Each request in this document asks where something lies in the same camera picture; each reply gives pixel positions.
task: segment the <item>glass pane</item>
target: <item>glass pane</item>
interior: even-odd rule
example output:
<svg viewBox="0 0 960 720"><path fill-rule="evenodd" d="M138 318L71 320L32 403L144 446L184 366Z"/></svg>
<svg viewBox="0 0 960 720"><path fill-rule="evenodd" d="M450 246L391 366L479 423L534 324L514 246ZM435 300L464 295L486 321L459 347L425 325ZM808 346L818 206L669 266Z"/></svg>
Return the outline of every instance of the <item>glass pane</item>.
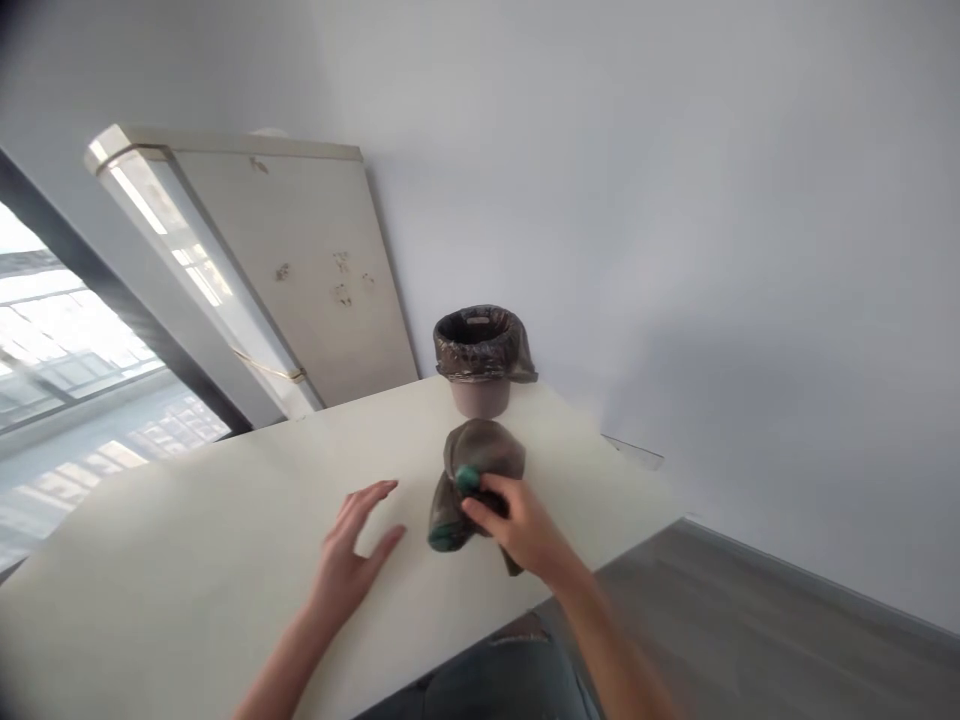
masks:
<svg viewBox="0 0 960 720"><path fill-rule="evenodd" d="M227 432L0 204L0 572L107 475Z"/></svg>

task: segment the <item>green sock toe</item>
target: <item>green sock toe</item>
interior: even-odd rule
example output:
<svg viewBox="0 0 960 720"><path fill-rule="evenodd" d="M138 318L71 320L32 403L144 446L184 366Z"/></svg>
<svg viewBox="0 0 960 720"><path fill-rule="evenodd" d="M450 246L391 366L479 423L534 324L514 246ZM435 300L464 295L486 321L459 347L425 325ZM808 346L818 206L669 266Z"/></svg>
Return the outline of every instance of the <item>green sock toe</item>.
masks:
<svg viewBox="0 0 960 720"><path fill-rule="evenodd" d="M457 490L462 495L472 495L480 490L480 473L472 465L461 465L457 469Z"/></svg>

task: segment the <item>gray floor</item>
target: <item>gray floor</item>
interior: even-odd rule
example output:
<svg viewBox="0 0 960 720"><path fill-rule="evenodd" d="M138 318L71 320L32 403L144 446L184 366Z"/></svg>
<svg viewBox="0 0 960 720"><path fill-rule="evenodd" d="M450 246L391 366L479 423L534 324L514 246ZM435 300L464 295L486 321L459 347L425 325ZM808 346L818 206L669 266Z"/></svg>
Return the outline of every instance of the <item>gray floor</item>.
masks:
<svg viewBox="0 0 960 720"><path fill-rule="evenodd" d="M955 638L689 523L600 576L687 718L960 717Z"/></svg>

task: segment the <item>white table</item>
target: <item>white table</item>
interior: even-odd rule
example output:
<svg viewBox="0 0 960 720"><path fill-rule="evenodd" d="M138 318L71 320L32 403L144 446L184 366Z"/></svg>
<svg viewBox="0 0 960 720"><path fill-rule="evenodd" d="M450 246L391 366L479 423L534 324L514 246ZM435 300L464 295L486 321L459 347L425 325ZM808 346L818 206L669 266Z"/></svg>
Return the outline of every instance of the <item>white table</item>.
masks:
<svg viewBox="0 0 960 720"><path fill-rule="evenodd" d="M514 385L499 421L591 568L680 516L543 383ZM490 540L427 546L443 443L461 422L434 377L102 483L0 587L3 679L25 717L227 717L306 597L343 497L382 478L400 486L361 549L394 523L410 532L298 717L353 717L546 599L529 573L508 577Z"/></svg>

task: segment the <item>forearm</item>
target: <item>forearm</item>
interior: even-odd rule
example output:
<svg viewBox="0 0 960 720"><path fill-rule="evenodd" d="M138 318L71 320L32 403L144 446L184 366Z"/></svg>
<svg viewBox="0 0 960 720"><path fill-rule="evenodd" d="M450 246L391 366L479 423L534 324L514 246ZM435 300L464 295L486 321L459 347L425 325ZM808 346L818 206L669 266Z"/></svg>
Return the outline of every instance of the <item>forearm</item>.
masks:
<svg viewBox="0 0 960 720"><path fill-rule="evenodd" d="M336 635L322 613L307 606L286 629L234 720L289 720Z"/></svg>
<svg viewBox="0 0 960 720"><path fill-rule="evenodd" d="M675 720L670 695L656 670L617 624L586 567L552 588L573 629L608 720Z"/></svg>

